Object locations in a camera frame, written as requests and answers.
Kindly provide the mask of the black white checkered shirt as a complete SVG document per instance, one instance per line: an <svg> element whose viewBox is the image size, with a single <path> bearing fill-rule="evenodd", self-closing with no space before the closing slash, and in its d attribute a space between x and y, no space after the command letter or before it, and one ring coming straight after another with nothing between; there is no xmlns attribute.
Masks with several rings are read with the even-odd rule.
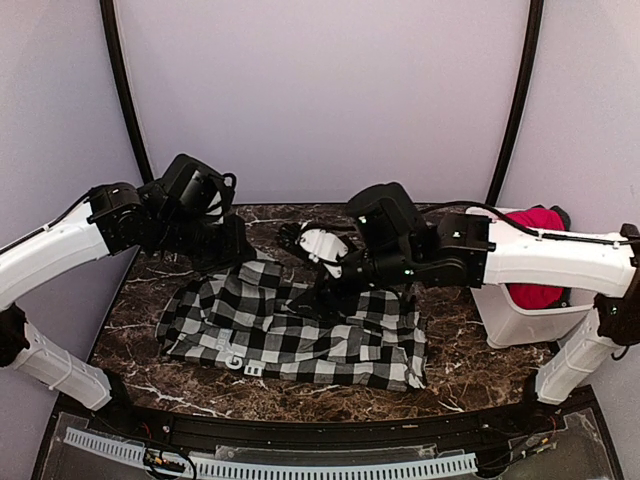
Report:
<svg viewBox="0 0 640 480"><path fill-rule="evenodd" d="M426 386L427 339L419 313L390 290L360 295L356 312L321 324L290 307L307 286L257 259L180 287L155 337L163 355L246 375L390 391Z"/></svg>

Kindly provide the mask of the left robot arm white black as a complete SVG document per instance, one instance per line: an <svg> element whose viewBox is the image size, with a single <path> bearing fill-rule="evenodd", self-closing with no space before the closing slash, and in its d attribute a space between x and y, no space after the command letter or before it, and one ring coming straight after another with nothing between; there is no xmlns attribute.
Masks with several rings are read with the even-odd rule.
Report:
<svg viewBox="0 0 640 480"><path fill-rule="evenodd" d="M200 272L219 272L256 256L245 223L231 213L226 185L171 187L160 180L88 191L63 215L1 250L1 365L101 412L120 436L141 427L118 375L93 367L47 339L16 302L26 293L89 262L133 247L176 253Z"/></svg>

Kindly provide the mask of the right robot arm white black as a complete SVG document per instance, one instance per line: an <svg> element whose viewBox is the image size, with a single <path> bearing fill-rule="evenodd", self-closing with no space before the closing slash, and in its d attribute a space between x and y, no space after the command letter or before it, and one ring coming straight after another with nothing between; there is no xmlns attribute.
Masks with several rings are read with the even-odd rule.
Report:
<svg viewBox="0 0 640 480"><path fill-rule="evenodd" d="M280 229L283 248L320 266L300 302L321 316L352 313L362 292L420 283L471 288L486 330L514 333L519 342L544 339L537 320L561 328L566 344L531 378L532 395L511 410L510 424L521 434L534 432L549 405L563 403L606 357L639 341L639 234L631 224L617 234L571 236L518 225L501 211L450 213L428 225L378 209L357 225L360 250L315 225ZM515 285L589 291L593 302L526 312L506 296Z"/></svg>

